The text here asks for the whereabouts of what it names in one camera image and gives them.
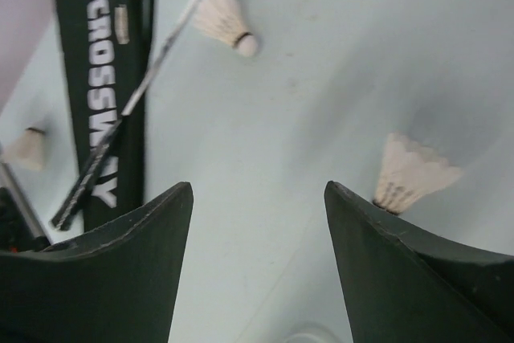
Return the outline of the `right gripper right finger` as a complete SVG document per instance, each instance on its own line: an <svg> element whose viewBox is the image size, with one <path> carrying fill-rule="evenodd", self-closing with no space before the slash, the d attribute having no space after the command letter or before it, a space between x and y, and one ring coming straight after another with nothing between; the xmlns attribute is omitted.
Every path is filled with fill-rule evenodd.
<svg viewBox="0 0 514 343"><path fill-rule="evenodd" d="M324 202L355 342L510 342L513 258L444 239L338 182Z"/></svg>

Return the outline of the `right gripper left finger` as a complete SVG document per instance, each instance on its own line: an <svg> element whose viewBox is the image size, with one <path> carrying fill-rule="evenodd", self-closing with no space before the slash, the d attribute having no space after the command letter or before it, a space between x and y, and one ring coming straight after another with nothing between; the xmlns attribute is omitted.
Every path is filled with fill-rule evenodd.
<svg viewBox="0 0 514 343"><path fill-rule="evenodd" d="M73 239L4 251L2 341L167 341L193 204L180 182Z"/></svg>

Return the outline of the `shuttlecock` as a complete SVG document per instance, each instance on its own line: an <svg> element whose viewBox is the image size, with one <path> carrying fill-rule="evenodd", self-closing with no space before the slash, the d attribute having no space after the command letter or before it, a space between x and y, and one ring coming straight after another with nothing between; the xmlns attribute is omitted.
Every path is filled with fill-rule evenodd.
<svg viewBox="0 0 514 343"><path fill-rule="evenodd" d="M2 151L1 160L24 169L41 171L45 158L46 132L35 127L26 128L23 134Z"/></svg>
<svg viewBox="0 0 514 343"><path fill-rule="evenodd" d="M204 35L230 46L241 56L252 57L259 49L239 0L201 0L194 24Z"/></svg>
<svg viewBox="0 0 514 343"><path fill-rule="evenodd" d="M399 216L420 198L444 190L463 174L431 147L400 133L385 139L381 170L372 203Z"/></svg>

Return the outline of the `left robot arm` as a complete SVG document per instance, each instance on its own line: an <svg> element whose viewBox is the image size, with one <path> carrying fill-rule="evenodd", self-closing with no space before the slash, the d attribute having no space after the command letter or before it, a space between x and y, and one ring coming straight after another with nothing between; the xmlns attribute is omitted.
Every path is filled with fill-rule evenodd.
<svg viewBox="0 0 514 343"><path fill-rule="evenodd" d="M14 172L4 161L3 150L1 150L1 180L2 184L10 191L10 196L17 206L25 228L30 235L32 250L43 251L51 245L50 240L22 187L19 185Z"/></svg>

